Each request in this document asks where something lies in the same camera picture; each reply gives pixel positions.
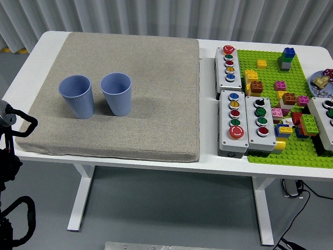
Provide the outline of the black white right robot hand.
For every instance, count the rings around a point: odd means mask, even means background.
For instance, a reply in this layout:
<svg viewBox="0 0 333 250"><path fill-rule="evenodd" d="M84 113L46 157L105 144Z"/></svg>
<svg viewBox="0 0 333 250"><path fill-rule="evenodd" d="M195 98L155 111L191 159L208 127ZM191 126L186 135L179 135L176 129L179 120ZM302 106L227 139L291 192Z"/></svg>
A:
<svg viewBox="0 0 333 250"><path fill-rule="evenodd" d="M277 248L282 250L306 250L303 246L294 243L292 241L281 238L279 243L276 245Z"/></svg>

